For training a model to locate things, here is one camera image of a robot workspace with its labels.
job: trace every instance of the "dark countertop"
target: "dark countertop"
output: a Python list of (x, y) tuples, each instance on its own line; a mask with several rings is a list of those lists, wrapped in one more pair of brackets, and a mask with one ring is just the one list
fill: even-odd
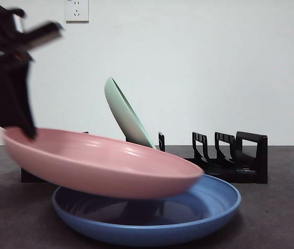
[[(253, 153), (254, 147), (244, 147)], [(191, 146), (167, 146), (192, 157)], [(208, 237), (167, 248), (294, 248), (294, 146), (270, 146), (269, 183), (234, 184), (239, 211)], [(210, 156), (215, 152), (210, 148)], [(20, 183), (20, 168), (0, 146), (0, 249), (124, 248), (86, 238), (66, 226), (51, 204), (50, 183)]]

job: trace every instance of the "white wall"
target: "white wall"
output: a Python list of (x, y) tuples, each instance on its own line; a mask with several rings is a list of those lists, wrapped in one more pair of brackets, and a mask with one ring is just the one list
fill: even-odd
[(104, 97), (113, 76), (155, 143), (191, 132), (267, 134), (294, 145), (294, 0), (90, 0), (89, 24), (64, 23), (64, 0), (0, 0), (26, 27), (62, 23), (31, 54), (39, 127), (123, 139)]

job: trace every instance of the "dish rack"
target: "dish rack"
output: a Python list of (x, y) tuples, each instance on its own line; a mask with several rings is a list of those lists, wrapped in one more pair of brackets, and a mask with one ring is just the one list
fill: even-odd
[[(165, 136), (158, 133), (159, 148), (165, 152)], [(257, 143), (256, 156), (243, 152), (243, 140)], [(230, 145), (230, 156), (226, 157), (219, 147), (219, 141)], [(202, 154), (197, 149), (202, 143)], [(220, 178), (229, 183), (268, 183), (268, 137), (266, 135), (238, 131), (236, 136), (215, 132), (216, 158), (208, 155), (207, 136), (192, 133), (193, 158), (184, 158), (201, 167), (205, 174)], [(39, 183), (45, 180), (21, 169), (22, 183)]]

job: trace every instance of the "plate rim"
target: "plate rim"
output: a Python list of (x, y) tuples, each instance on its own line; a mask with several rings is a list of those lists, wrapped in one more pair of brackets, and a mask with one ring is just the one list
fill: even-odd
[[(59, 186), (53, 192), (52, 197), (51, 197), (51, 201), (52, 201), (52, 205), (54, 206), (55, 209), (59, 209), (63, 213), (65, 213), (66, 215), (69, 215), (71, 217), (74, 217), (77, 220), (80, 220), (82, 222), (87, 222), (87, 223), (90, 223), (90, 224), (96, 225), (96, 226), (103, 226), (103, 227), (108, 227), (108, 228), (124, 228), (124, 229), (169, 229), (169, 228), (188, 227), (188, 226), (194, 226), (194, 225), (199, 225), (199, 224), (203, 224), (203, 223), (212, 222), (214, 220), (217, 220), (217, 219), (220, 219), (222, 217), (225, 217), (228, 214), (230, 214), (233, 211), (235, 211), (239, 207), (239, 205), (241, 203), (241, 195), (240, 195), (240, 192), (232, 184), (230, 184), (230, 183), (228, 183), (228, 182), (226, 182), (226, 181), (224, 181), (222, 179), (219, 179), (219, 178), (216, 178), (214, 176), (211, 176), (211, 175), (203, 175), (201, 178), (203, 178), (203, 177), (210, 177), (210, 179), (212, 179), (214, 181), (219, 181), (220, 183), (225, 184), (226, 186), (230, 187), (236, 193), (237, 200), (236, 200), (235, 204), (232, 205), (229, 209), (225, 210), (224, 212), (222, 212), (222, 213), (220, 213), (218, 215), (211, 216), (211, 217), (208, 217), (206, 219), (199, 219), (199, 220), (195, 220), (195, 221), (192, 221), (192, 222), (186, 222), (186, 223), (177, 223), (177, 224), (169, 224), (169, 225), (141, 225), (141, 226), (138, 226), (138, 225), (122, 225), (122, 224), (112, 224), (112, 223), (105, 223), (105, 222), (97, 222), (95, 220), (81, 218), (81, 217), (75, 216), (75, 215), (67, 212), (66, 210), (64, 210), (63, 208), (61, 208), (59, 206), (59, 204), (56, 202), (55, 197), (57, 195), (57, 192), (61, 188), (63, 188), (61, 186)], [(191, 188), (194, 188), (195, 185), (199, 184), (199, 181), (201, 180), (201, 178)]]

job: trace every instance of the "mint green plate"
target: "mint green plate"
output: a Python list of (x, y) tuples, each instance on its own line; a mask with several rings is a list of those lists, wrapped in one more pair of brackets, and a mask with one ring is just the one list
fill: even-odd
[(104, 93), (110, 110), (127, 140), (131, 143), (156, 149), (152, 139), (114, 79), (108, 78)]

